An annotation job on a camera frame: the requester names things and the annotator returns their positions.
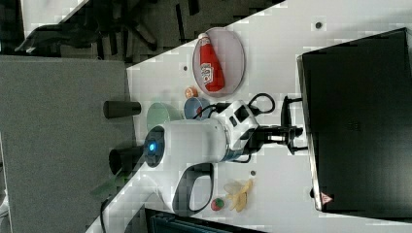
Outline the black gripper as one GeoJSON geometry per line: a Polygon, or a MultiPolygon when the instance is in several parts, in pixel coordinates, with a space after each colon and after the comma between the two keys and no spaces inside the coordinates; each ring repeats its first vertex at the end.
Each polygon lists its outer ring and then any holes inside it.
{"type": "Polygon", "coordinates": [[[288,141],[288,138],[295,138],[301,136],[303,133],[302,127],[292,126],[259,126],[253,132],[248,133],[248,140],[244,147],[245,154],[252,154],[258,152],[265,144],[278,144],[284,146],[287,144],[287,148],[291,154],[295,154],[299,151],[299,147],[294,144],[294,141],[288,141]]]}

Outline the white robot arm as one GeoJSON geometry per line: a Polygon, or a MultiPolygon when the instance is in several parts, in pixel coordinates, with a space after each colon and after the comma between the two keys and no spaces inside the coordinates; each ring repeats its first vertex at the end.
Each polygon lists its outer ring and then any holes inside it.
{"type": "Polygon", "coordinates": [[[86,233],[123,233],[128,223],[157,194],[172,213],[192,216],[202,211],[190,205],[198,178],[214,177],[215,163],[236,161],[265,144],[276,143],[299,150],[293,139],[301,127],[283,122],[260,125],[261,111],[241,100],[219,103],[218,114],[203,120],[181,119],[152,128],[145,139],[145,162],[119,193],[100,210],[86,233]]]}

